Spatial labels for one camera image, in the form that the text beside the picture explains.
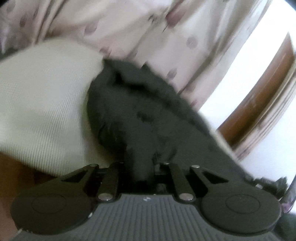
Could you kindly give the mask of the black jacket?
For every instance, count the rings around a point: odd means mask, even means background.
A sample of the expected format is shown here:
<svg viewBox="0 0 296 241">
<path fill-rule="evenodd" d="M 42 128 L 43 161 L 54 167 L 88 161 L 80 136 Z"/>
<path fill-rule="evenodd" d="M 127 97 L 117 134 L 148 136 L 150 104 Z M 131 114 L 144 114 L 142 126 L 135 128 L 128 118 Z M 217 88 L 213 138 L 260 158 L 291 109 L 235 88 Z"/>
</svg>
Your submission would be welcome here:
<svg viewBox="0 0 296 241">
<path fill-rule="evenodd" d="M 88 90 L 87 115 L 93 135 L 115 161 L 125 162 L 137 181 L 152 178 L 154 166 L 192 165 L 231 181 L 260 184 L 276 196 L 287 181 L 254 179 L 217 143 L 203 118 L 151 71 L 126 61 L 104 59 Z"/>
</svg>

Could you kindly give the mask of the floral beige curtain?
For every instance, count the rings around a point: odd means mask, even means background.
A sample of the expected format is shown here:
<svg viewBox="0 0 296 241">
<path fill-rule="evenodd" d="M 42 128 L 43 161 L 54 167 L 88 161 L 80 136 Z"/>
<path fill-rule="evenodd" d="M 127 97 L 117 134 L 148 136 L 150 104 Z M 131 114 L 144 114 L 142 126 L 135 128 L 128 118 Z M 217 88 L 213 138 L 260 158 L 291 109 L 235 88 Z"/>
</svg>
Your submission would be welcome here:
<svg viewBox="0 0 296 241">
<path fill-rule="evenodd" d="M 270 1 L 1 1 L 1 52 L 53 37 L 147 64 L 200 109 Z"/>
</svg>

